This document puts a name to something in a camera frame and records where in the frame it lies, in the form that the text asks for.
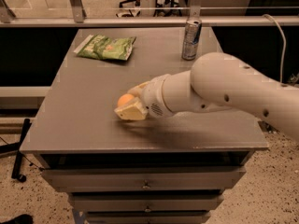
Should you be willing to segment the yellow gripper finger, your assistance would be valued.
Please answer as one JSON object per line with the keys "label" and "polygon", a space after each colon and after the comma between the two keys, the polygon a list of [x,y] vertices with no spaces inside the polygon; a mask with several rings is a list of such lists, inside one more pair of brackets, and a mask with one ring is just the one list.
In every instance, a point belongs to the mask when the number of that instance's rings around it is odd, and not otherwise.
{"label": "yellow gripper finger", "polygon": [[129,94],[132,94],[134,97],[138,97],[138,98],[140,98],[140,97],[141,97],[141,94],[142,94],[142,91],[144,90],[144,88],[145,88],[148,84],[149,84],[148,81],[143,82],[143,83],[141,83],[141,84],[138,84],[138,85],[132,87],[132,88],[128,91],[128,93],[129,93]]}
{"label": "yellow gripper finger", "polygon": [[148,110],[138,97],[135,97],[125,105],[118,106],[114,109],[114,112],[123,120],[144,120],[148,115]]}

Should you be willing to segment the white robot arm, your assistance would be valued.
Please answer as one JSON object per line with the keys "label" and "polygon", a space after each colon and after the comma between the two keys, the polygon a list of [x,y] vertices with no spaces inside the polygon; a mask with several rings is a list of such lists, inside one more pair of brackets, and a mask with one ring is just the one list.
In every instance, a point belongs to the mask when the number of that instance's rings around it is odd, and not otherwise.
{"label": "white robot arm", "polygon": [[299,88],[219,52],[201,56],[188,71],[155,77],[131,88],[121,96],[114,112],[123,120],[144,120],[230,107],[263,120],[294,140],[299,138]]}

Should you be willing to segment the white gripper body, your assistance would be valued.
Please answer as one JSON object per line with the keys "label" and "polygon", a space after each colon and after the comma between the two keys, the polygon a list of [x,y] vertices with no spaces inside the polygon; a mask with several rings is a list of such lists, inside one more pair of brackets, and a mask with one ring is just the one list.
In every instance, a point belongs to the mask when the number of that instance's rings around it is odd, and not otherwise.
{"label": "white gripper body", "polygon": [[141,92],[143,106],[149,111],[149,115],[156,119],[174,115],[166,106],[163,97],[163,85],[168,77],[168,74],[155,77],[147,83]]}

